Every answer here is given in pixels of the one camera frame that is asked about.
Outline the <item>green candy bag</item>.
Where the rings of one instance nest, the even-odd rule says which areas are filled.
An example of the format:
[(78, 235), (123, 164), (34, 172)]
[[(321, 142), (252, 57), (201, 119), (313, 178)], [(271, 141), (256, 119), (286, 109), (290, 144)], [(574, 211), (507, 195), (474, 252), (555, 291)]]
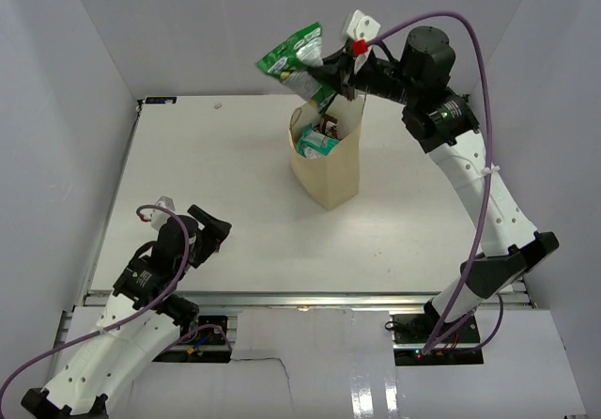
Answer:
[(336, 92), (309, 72), (309, 69), (323, 67), (321, 52), (322, 26), (315, 22), (279, 43), (255, 65), (263, 74), (274, 78), (323, 114)]

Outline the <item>dark small candy packet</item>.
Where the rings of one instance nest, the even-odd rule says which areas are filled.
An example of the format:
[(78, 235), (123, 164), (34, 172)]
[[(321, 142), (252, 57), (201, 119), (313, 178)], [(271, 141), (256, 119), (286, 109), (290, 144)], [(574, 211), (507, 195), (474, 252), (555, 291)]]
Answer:
[(319, 130), (320, 133), (327, 136), (328, 138), (336, 139), (336, 140), (339, 139), (339, 137), (338, 137), (338, 119), (333, 116), (324, 114), (320, 119), (317, 129)]

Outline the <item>teal snack packet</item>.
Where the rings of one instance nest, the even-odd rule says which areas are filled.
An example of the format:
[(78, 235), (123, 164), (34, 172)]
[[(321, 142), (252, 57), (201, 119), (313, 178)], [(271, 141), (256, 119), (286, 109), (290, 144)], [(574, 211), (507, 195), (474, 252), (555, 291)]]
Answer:
[(320, 159), (328, 156), (339, 144), (339, 140), (328, 137), (311, 125), (304, 127), (296, 144), (297, 152), (305, 159)]

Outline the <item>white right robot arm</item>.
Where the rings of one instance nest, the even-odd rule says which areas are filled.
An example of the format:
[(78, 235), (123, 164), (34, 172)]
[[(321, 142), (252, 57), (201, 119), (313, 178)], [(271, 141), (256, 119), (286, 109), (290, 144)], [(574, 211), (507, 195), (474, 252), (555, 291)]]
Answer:
[(459, 276), (408, 326), (425, 332), (426, 345), (433, 348), (455, 335), (458, 324), (483, 301), (533, 270), (560, 244), (517, 205), (490, 160), (490, 145), (468, 97), (448, 86), (455, 51), (442, 30), (411, 29), (399, 59), (368, 54), (357, 68), (363, 55), (362, 41), (349, 41), (308, 71), (349, 100), (364, 92), (401, 104), (407, 131), (449, 180), (476, 228)]

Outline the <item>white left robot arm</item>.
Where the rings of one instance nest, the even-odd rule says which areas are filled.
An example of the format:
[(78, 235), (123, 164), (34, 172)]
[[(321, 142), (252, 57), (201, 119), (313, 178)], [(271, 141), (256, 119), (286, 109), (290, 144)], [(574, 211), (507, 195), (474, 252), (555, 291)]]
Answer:
[(75, 341), (55, 376), (24, 394), (21, 405), (33, 417), (107, 418), (157, 356), (196, 337), (198, 306), (177, 285), (220, 250), (232, 225), (195, 205), (183, 215), (162, 205), (151, 211), (157, 235), (118, 276), (93, 331)]

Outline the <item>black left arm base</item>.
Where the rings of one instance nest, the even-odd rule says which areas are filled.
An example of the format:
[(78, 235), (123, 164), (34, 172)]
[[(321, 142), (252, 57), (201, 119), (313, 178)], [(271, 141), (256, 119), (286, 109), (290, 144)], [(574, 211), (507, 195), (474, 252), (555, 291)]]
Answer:
[(201, 315), (198, 317), (197, 325), (207, 325), (207, 328), (197, 331), (192, 337), (162, 353), (155, 361), (161, 363), (227, 364), (230, 361), (231, 350), (227, 347), (222, 334), (212, 328), (212, 325), (220, 326), (227, 333), (228, 317), (223, 315)]

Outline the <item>brown paper bag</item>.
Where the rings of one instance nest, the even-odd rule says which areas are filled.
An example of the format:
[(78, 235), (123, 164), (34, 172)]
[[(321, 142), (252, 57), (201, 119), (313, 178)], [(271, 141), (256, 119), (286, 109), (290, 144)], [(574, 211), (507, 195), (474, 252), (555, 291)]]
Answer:
[(365, 96), (354, 101), (334, 99), (326, 117), (333, 118), (338, 144), (329, 154), (306, 157), (300, 154), (302, 132), (323, 121), (306, 103), (292, 113), (288, 126), (290, 167), (305, 191), (323, 208), (333, 210), (359, 192), (360, 138)]

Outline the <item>blue left table label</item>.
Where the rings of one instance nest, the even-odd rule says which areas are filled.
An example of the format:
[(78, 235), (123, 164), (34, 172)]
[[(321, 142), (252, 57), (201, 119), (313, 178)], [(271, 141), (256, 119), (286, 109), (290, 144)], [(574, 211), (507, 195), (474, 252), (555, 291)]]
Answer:
[(175, 104), (177, 97), (146, 97), (144, 104)]

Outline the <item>aluminium front table rail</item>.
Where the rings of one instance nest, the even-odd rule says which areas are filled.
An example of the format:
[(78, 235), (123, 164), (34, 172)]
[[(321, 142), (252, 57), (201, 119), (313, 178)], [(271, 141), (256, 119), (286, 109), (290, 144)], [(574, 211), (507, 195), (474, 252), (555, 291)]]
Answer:
[(196, 303), (202, 311), (247, 308), (317, 308), (384, 310), (395, 314), (421, 312), (433, 296), (399, 293), (274, 293), (274, 292), (180, 292), (181, 296)]

